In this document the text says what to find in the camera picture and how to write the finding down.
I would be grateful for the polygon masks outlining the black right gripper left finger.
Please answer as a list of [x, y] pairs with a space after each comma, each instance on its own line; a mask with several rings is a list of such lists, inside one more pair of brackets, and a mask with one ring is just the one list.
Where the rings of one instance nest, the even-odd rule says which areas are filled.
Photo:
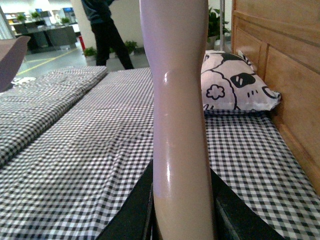
[[150, 240], [153, 209], [153, 161], [150, 161], [118, 213], [97, 238], [99, 240]]

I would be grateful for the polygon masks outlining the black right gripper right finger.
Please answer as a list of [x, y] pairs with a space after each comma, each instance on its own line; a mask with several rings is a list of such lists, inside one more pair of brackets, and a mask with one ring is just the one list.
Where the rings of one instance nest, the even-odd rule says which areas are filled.
[[283, 240], [213, 171], [211, 185], [219, 240]]

